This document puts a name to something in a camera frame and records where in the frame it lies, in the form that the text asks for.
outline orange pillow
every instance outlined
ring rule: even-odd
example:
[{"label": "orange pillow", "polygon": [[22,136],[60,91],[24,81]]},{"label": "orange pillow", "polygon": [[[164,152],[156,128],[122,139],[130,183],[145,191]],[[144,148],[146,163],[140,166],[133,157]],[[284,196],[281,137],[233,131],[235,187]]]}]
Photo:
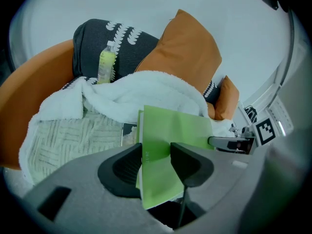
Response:
[{"label": "orange pillow", "polygon": [[207,102],[207,106],[208,106],[208,116],[211,119],[215,119],[215,108],[211,103]]},{"label": "orange pillow", "polygon": [[162,71],[177,76],[204,93],[222,61],[210,33],[190,14],[178,10],[156,48],[137,71]]},{"label": "orange pillow", "polygon": [[232,119],[236,110],[239,91],[226,76],[221,85],[220,96],[214,106],[214,119]]}]

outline white towel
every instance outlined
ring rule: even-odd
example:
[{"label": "white towel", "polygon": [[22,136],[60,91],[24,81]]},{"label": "white towel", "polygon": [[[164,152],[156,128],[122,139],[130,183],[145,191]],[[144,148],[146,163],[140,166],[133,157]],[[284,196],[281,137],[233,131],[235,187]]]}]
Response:
[{"label": "white towel", "polygon": [[[81,119],[83,117],[82,96],[99,113],[121,123],[137,123],[138,111],[143,110],[144,105],[208,117],[207,104],[202,94],[180,78],[163,72],[136,72],[114,83],[99,85],[89,85],[81,79],[73,88],[50,95],[29,122],[27,136],[19,151],[20,167],[27,180],[31,180],[27,160],[38,122]],[[217,125],[214,124],[213,131],[218,128]]]}]

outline paper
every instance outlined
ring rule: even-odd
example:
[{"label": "paper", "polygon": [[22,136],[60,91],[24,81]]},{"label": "paper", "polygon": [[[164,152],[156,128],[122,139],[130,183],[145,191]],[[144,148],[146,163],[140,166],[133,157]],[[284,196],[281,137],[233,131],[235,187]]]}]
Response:
[{"label": "paper", "polygon": [[208,144],[208,137],[212,135],[209,118],[144,106],[140,185],[144,209],[162,204],[183,192],[183,185],[171,165],[170,143],[182,142],[213,150]]}]

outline white leaf pattern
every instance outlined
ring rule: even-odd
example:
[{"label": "white leaf pattern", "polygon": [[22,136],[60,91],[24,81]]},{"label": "white leaf pattern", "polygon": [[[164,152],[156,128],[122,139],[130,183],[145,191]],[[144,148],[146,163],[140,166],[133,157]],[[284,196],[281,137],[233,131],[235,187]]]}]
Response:
[{"label": "white leaf pattern", "polygon": [[207,98],[209,96],[209,94],[211,93],[211,91],[214,89],[214,85],[212,84],[212,81],[209,83],[209,86],[207,87],[209,88],[208,91],[204,94],[204,97]]},{"label": "white leaf pattern", "polygon": [[125,33],[127,31],[129,27],[128,26],[124,26],[123,24],[119,26],[115,37],[114,37],[114,41],[115,41],[115,46],[114,46],[114,51],[116,53],[116,56],[118,55],[119,49],[120,49],[120,45],[121,42],[125,36]]},{"label": "white leaf pattern", "polygon": [[87,80],[87,84],[93,85],[93,84],[95,84],[97,81],[98,81],[97,78],[92,77],[92,78],[90,78],[90,79]]},{"label": "white leaf pattern", "polygon": [[132,45],[135,45],[137,38],[139,37],[139,35],[142,33],[142,31],[137,30],[135,28],[133,28],[133,30],[131,31],[129,37],[128,37],[128,42]]},{"label": "white leaf pattern", "polygon": [[109,21],[109,22],[107,23],[107,25],[106,25],[106,28],[107,28],[108,30],[113,30],[113,29],[115,28],[116,25],[117,25],[116,22]]}]

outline green book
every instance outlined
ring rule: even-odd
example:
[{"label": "green book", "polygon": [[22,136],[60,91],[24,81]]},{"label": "green book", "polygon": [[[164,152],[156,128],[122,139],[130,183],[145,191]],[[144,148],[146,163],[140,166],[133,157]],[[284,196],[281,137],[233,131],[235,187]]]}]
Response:
[{"label": "green book", "polygon": [[144,106],[144,112],[139,113],[138,129],[143,148],[141,198],[143,208],[149,209],[183,192],[182,182],[171,165],[170,143],[213,150],[208,144],[208,137],[213,134],[209,118],[152,106]]}]

